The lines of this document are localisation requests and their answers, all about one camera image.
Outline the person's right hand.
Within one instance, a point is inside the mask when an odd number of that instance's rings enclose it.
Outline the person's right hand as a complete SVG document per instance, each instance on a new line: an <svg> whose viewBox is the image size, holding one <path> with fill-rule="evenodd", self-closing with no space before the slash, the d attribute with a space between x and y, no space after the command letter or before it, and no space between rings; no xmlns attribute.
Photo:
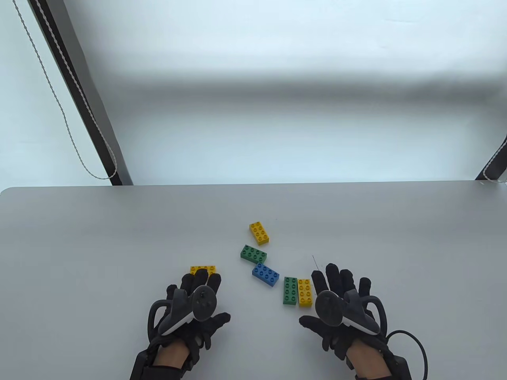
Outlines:
<svg viewBox="0 0 507 380"><path fill-rule="evenodd" d="M322 338L322 348L333 350L340 360L347 360L347 351L358 341L390 356L387 345L387 317L378 297L371 295L371 280L360 279L355 286L353 274L328 264L325 272L313 271L317 291L316 317L304 315L299 324Z"/></svg>

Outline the person's left hand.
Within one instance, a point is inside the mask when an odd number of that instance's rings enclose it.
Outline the person's left hand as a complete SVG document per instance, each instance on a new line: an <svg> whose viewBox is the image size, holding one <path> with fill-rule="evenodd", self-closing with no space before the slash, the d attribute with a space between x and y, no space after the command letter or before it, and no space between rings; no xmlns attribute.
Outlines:
<svg viewBox="0 0 507 380"><path fill-rule="evenodd" d="M189 360L196 363L200 350L209 350L212 336L231 320L227 312L214 313L220 284L219 274L210 275L202 268L195 274L183 275L179 287L170 285L166 299L154 302L150 308L147 322L150 350L182 340L189 350Z"/></svg>

